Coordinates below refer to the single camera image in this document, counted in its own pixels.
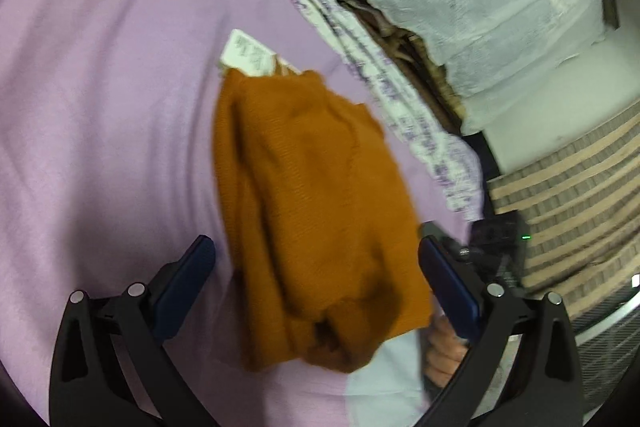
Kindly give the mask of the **person's right hand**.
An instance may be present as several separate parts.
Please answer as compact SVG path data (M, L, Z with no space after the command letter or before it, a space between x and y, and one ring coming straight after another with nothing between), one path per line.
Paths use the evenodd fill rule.
M426 333L424 376L436 387L445 388L469 352L444 314L434 317Z

